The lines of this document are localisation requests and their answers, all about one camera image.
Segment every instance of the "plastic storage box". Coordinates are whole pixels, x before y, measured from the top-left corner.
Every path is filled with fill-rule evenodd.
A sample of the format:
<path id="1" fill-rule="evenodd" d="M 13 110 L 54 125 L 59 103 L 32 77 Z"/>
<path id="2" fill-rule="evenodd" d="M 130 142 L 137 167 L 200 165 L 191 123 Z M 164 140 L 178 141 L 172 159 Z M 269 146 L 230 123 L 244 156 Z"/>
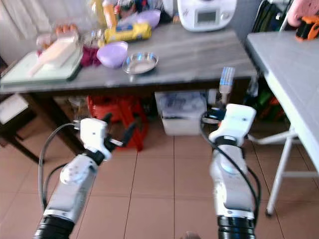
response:
<path id="1" fill-rule="evenodd" d="M 167 135 L 200 134 L 200 116 L 207 109 L 203 92 L 155 92 L 155 99 Z"/>

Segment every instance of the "display screen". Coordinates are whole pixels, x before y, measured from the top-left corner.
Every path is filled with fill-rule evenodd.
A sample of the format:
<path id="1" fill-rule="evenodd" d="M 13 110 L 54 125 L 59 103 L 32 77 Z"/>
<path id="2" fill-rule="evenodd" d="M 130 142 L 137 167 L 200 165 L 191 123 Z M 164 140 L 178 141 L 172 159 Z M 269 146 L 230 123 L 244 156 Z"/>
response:
<path id="1" fill-rule="evenodd" d="M 216 21 L 216 12 L 199 12 L 197 15 L 197 22 Z"/>

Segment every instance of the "stainless steel plate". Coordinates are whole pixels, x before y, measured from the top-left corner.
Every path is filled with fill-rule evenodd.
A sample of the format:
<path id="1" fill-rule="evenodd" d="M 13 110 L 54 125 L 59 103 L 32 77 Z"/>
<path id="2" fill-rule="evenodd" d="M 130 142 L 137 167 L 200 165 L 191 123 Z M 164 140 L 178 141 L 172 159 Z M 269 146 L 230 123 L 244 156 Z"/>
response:
<path id="1" fill-rule="evenodd" d="M 154 53 L 136 53 L 129 56 L 122 67 L 128 74 L 142 74 L 153 69 L 158 64 L 158 61 L 159 59 Z"/>

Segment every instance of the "bottle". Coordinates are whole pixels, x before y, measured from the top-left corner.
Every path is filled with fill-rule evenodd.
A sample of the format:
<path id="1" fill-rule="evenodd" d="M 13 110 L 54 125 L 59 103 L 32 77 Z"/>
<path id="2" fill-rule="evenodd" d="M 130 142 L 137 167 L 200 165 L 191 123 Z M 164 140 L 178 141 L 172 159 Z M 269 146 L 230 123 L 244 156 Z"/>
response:
<path id="1" fill-rule="evenodd" d="M 108 0 L 104 0 L 102 6 L 107 27 L 112 28 L 112 26 L 116 26 L 117 21 L 114 14 L 113 4 L 111 4 Z"/>

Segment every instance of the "white cutting board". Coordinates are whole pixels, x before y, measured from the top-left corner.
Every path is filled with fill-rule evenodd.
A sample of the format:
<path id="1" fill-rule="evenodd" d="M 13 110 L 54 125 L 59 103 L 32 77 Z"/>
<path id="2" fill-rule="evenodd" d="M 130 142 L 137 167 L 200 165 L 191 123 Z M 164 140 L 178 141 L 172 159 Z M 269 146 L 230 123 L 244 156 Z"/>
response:
<path id="1" fill-rule="evenodd" d="M 78 69 L 82 55 L 82 47 L 77 47 L 70 58 L 67 59 L 60 68 L 52 69 L 44 65 L 30 77 L 29 71 L 38 61 L 36 51 L 30 52 L 0 79 L 0 85 L 8 86 L 65 82 Z"/>

